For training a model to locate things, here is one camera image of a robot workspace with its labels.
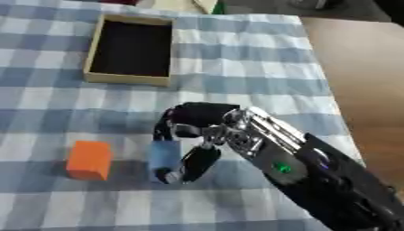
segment orange cube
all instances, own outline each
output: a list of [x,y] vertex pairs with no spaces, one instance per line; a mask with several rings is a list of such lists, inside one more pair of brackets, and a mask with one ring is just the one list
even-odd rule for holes
[[72,178],[79,180],[106,180],[111,158],[108,143],[76,141],[66,169]]

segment wooden tray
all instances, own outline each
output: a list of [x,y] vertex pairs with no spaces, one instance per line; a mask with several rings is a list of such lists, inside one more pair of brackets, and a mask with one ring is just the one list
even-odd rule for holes
[[171,20],[101,15],[84,67],[85,80],[167,87],[171,35]]

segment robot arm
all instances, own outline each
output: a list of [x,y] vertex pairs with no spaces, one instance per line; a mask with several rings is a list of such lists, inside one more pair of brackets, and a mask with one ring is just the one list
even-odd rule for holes
[[392,188],[364,167],[258,107],[186,103],[169,109],[156,125],[155,140],[204,138],[178,170],[156,171],[165,183],[197,180],[231,149],[262,171],[286,196],[335,231],[404,230],[404,207]]

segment blue and white tablecloth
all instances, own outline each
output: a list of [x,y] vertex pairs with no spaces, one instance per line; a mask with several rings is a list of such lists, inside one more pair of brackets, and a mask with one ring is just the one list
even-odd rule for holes
[[[101,13],[176,18],[170,88],[83,81]],[[0,229],[326,230],[228,148],[193,184],[148,182],[153,124],[186,101],[260,106],[360,159],[298,17],[1,0]],[[112,145],[108,181],[66,177],[76,140]]]

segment table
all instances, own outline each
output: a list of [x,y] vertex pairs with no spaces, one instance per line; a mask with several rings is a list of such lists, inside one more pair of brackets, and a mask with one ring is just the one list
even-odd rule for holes
[[[100,13],[176,19],[170,88],[83,81]],[[186,101],[260,106],[361,159],[298,17],[3,0],[0,38],[0,229],[326,230],[228,148],[195,183],[151,184],[152,127]],[[108,181],[66,176],[76,140],[111,144]]]
[[404,28],[303,18],[314,51],[369,169],[404,189]]

